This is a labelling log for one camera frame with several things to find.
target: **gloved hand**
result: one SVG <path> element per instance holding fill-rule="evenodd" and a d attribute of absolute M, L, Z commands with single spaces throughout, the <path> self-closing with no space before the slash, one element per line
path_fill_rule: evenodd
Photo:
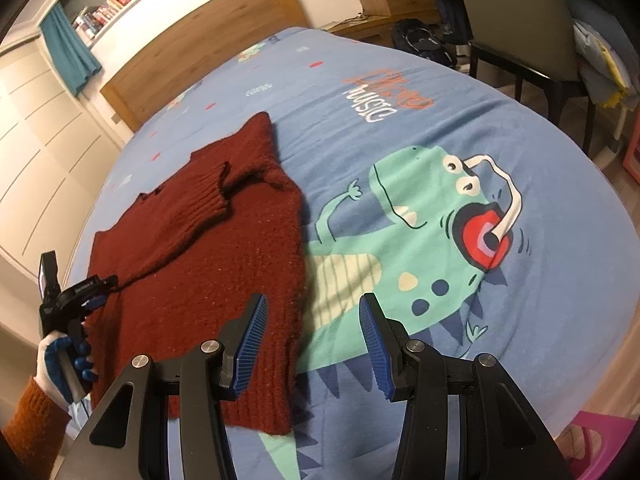
<path fill-rule="evenodd" d="M 71 346 L 79 355 L 73 363 L 66 353 Z M 72 340 L 58 331 L 51 332 L 38 345 L 36 384 L 65 411 L 72 402 L 79 402 L 86 396 L 74 368 L 82 372 L 84 380 L 92 383 L 98 380 L 90 353 L 91 346 L 87 341 Z"/>

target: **magenta object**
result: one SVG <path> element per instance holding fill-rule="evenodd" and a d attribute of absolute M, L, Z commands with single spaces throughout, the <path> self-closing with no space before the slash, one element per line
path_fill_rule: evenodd
<path fill-rule="evenodd" d="M 578 480 L 598 480 L 620 452 L 636 422 L 620 416 L 578 412 L 572 424 L 582 428 L 584 458 L 571 459 L 571 472 Z M 602 438 L 600 452 L 595 457 L 591 452 L 589 430 L 595 431 Z"/>

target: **striped belly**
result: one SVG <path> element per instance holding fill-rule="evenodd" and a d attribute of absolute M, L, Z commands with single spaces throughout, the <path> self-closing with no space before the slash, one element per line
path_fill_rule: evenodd
<path fill-rule="evenodd" d="M 382 266 L 371 254 L 307 255 L 305 332 L 314 332 L 351 310 L 365 292 L 373 292 L 381 276 Z"/>

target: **red headphone ear cup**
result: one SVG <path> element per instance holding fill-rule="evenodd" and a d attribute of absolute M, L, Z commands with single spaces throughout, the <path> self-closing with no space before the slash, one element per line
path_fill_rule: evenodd
<path fill-rule="evenodd" d="M 499 266 L 511 247 L 511 231 L 502 240 L 491 233 L 503 215 L 495 202 L 473 203 L 462 206 L 454 218 L 451 233 L 460 253 L 484 272 Z"/>

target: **white headphone band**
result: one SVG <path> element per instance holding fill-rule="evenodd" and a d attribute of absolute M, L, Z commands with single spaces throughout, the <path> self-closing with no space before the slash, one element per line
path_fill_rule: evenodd
<path fill-rule="evenodd" d="M 511 193 L 511 205 L 509 206 L 509 209 L 507 209 L 507 212 L 497 225 L 491 229 L 492 234 L 494 234 L 498 240 L 502 240 L 504 235 L 507 234 L 516 223 L 518 216 L 520 216 L 520 212 L 522 211 L 522 195 L 513 183 L 511 175 L 501 170 L 489 155 L 474 155 L 464 162 L 468 168 L 474 168 L 484 160 L 491 165 L 494 173 L 501 176 L 507 182 L 507 186 L 509 186 L 509 191 Z"/>

